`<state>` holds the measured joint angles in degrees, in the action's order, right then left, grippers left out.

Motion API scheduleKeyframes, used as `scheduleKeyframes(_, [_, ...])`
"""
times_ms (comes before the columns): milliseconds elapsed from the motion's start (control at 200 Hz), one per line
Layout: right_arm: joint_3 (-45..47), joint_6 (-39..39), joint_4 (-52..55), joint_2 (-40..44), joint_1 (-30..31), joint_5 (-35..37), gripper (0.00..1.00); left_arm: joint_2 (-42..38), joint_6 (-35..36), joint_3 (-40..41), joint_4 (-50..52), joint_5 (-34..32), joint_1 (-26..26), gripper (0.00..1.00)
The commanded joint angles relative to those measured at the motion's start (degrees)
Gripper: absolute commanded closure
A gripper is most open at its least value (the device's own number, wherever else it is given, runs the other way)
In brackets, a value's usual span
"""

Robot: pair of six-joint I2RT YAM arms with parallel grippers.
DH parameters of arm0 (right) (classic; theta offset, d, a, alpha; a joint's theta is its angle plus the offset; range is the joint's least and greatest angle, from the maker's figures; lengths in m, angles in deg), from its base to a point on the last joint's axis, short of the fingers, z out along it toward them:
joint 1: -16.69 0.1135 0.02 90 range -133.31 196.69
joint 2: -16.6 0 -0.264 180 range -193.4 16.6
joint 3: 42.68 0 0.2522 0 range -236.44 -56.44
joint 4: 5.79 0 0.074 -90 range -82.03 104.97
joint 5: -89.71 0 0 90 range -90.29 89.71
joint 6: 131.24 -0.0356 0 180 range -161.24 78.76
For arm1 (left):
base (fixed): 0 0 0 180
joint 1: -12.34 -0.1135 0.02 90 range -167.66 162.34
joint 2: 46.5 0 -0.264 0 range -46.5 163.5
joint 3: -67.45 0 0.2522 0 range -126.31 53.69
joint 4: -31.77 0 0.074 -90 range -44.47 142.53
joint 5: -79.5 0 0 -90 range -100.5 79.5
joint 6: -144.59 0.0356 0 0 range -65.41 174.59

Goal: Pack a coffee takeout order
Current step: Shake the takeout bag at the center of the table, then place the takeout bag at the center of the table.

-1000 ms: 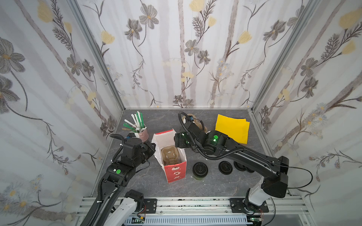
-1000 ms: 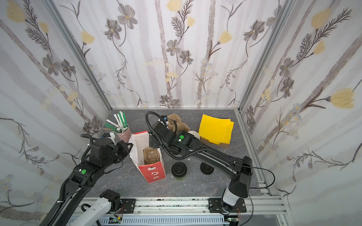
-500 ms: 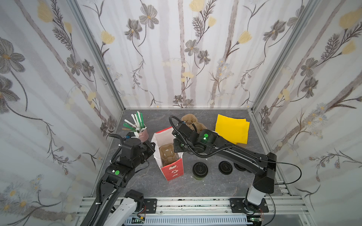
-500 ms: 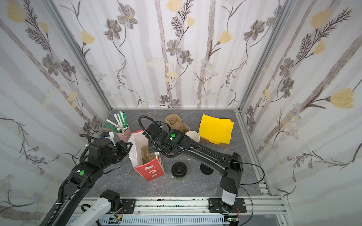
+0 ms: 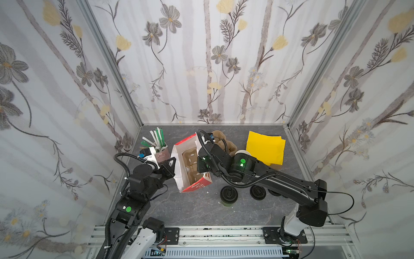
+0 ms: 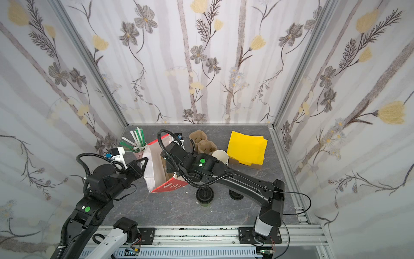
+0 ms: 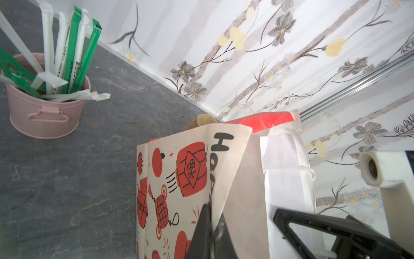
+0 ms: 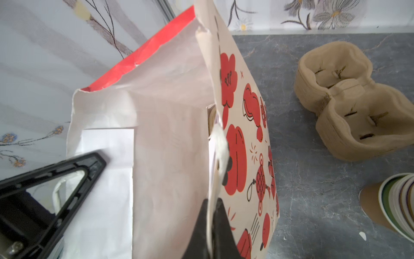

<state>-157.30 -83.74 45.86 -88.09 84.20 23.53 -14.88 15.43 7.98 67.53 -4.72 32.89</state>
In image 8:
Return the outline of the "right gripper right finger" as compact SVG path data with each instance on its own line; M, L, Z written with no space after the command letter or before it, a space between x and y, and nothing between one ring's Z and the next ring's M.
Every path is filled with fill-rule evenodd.
M234 241L229 219L222 199L217 200L213 215L213 259L241 259L240 253Z

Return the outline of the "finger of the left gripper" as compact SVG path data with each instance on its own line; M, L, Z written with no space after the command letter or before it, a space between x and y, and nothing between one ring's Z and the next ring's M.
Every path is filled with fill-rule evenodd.
M64 233L105 167L93 152L2 180L1 258L60 258Z

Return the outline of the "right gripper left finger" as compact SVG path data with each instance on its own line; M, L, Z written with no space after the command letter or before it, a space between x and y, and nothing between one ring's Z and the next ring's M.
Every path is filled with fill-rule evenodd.
M182 256L182 259L210 258L207 246L207 205L208 199L205 199L200 207L190 242Z

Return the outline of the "red white paper bag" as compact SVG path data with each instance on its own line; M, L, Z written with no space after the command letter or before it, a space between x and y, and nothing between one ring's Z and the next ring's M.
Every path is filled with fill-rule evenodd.
M109 161L64 235L65 259L180 259L223 201L242 259L279 219L266 104L213 1L196 1L72 99L67 154Z

